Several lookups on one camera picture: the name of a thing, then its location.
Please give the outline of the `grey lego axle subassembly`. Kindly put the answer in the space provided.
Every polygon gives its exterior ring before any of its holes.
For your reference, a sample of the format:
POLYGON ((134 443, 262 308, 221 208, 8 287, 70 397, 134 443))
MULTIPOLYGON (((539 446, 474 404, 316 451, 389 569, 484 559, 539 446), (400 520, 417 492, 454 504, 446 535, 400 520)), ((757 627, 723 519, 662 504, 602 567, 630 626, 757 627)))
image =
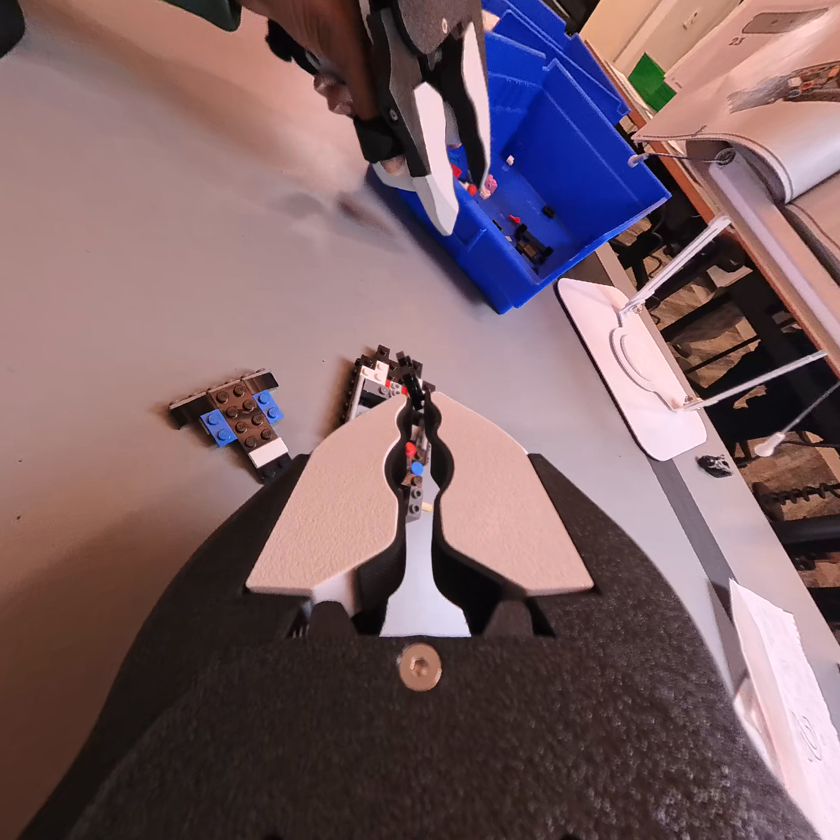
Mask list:
POLYGON ((402 386, 412 408, 411 433, 405 443, 406 475, 402 480, 406 500, 406 523, 420 519, 431 508, 424 501, 424 477, 431 463, 431 444, 426 430, 426 396, 429 391, 415 373, 402 374, 402 386))

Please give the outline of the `lego instruction booklet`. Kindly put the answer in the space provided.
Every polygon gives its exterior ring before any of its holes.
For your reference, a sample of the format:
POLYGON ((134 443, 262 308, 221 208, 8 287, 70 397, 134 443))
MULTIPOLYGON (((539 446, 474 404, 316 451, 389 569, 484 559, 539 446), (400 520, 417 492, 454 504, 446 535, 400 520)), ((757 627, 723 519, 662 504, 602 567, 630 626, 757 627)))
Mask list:
POLYGON ((724 143, 838 282, 838 2, 743 2, 666 73, 638 143, 724 143))

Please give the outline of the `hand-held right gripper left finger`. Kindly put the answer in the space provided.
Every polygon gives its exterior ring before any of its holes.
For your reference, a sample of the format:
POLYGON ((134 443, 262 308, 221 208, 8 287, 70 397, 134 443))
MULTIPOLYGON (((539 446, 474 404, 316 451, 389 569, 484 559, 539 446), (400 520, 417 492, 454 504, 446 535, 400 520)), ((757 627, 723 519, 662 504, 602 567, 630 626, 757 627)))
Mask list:
POLYGON ((385 473, 407 407, 393 396, 312 450, 247 579, 248 591, 366 609, 361 570, 397 537, 400 503, 385 473))

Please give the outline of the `lego pieces pile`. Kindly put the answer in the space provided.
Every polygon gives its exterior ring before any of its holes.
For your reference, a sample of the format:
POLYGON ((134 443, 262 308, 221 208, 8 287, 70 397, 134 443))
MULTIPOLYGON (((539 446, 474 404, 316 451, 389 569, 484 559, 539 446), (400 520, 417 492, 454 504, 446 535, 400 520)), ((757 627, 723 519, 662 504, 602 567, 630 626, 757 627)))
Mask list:
POLYGON ((534 272, 548 261, 553 254, 553 247, 546 245, 529 228, 522 218, 522 202, 504 197, 500 183, 492 172, 486 177, 482 187, 469 179, 466 158, 461 149, 449 150, 449 163, 458 186, 470 196, 483 214, 482 223, 489 222, 504 239, 528 261, 534 272))

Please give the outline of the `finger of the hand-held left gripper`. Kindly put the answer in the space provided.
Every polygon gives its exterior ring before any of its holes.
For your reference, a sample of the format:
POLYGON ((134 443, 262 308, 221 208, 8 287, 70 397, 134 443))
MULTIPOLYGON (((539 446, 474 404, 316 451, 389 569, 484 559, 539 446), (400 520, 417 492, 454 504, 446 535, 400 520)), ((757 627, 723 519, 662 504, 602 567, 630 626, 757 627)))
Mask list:
POLYGON ((455 41, 455 69, 450 79, 450 107, 464 147, 469 177, 479 193, 486 190, 490 168, 490 105, 487 68, 480 32, 467 24, 455 41))
POLYGON ((428 219, 443 236, 450 236, 459 212, 455 179, 447 153, 447 118, 441 95, 428 82, 413 91, 422 145, 427 154, 426 175, 410 175, 407 165, 395 180, 395 188, 415 193, 428 219))

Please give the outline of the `black blue lego subassembly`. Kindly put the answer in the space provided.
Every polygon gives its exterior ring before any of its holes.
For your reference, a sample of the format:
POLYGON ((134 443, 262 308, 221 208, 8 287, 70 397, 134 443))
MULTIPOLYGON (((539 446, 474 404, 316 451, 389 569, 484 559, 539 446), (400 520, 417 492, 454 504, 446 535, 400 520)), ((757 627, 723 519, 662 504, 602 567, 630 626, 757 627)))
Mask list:
POLYGON ((291 464, 276 430, 285 416, 274 396, 277 387, 273 372, 262 368, 176 400, 167 410, 179 428, 199 424, 218 448, 237 445, 267 484, 291 464))

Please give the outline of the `green box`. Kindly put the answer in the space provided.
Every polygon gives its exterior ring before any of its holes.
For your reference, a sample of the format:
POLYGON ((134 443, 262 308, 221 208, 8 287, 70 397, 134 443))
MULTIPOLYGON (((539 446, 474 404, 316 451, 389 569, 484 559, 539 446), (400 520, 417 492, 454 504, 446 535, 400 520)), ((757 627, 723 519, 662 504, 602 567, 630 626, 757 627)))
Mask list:
POLYGON ((655 112, 665 107, 676 91, 665 80, 665 71, 648 54, 643 53, 628 76, 629 84, 655 112))

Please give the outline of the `lego car model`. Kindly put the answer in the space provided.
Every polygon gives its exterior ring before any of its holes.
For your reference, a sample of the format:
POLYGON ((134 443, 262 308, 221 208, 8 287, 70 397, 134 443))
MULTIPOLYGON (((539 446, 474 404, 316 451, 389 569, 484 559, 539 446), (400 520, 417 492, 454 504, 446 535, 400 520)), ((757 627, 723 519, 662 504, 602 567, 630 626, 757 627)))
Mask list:
POLYGON ((343 404, 342 421, 346 424, 393 397, 405 396, 415 408, 422 405, 420 391, 434 386, 424 379, 420 360, 379 344, 372 353, 363 353, 355 363, 343 404))

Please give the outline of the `blue plastic bin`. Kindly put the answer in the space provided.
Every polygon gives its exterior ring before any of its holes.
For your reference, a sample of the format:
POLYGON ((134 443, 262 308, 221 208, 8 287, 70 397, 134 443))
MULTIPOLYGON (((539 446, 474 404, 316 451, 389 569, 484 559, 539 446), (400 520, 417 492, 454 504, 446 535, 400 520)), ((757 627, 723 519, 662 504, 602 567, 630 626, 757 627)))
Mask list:
POLYGON ((611 125, 620 123, 630 108, 580 35, 566 32, 565 22, 541 1, 483 1, 484 11, 499 22, 494 33, 546 56, 547 63, 564 68, 611 125))
POLYGON ((415 217, 499 314, 520 308, 610 239, 669 199, 570 74, 534 49, 486 34, 490 168, 504 197, 518 200, 528 227, 553 254, 538 272, 457 183, 454 233, 442 236, 411 192, 381 185, 415 217))

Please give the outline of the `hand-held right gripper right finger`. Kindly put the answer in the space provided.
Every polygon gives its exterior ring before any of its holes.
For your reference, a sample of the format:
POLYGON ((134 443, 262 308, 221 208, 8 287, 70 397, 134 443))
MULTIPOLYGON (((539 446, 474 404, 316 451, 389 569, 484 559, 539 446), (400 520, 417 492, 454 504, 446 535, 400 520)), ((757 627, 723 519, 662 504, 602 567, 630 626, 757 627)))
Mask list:
POLYGON ((594 587, 527 450, 442 392, 427 404, 442 548, 524 596, 594 587))

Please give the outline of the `white book stand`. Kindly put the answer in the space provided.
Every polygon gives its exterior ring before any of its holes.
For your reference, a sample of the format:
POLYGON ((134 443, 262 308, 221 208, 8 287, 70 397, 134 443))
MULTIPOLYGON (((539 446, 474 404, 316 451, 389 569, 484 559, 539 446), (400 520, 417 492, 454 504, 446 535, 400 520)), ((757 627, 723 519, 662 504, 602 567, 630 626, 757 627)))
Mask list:
POLYGON ((824 350, 772 369, 710 398, 689 393, 643 320, 645 302, 731 224, 712 218, 644 288, 627 297, 612 286, 561 278, 555 290, 638 446, 668 461, 707 441, 700 412, 823 360, 824 350))

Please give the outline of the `white paper sheets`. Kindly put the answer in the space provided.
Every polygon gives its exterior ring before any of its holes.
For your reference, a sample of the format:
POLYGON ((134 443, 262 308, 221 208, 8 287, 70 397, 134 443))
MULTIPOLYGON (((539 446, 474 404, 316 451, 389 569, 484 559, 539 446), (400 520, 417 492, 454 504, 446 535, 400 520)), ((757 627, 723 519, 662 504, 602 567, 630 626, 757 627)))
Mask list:
POLYGON ((762 756, 805 812, 838 806, 839 745, 793 615, 729 582, 747 688, 736 706, 762 756))

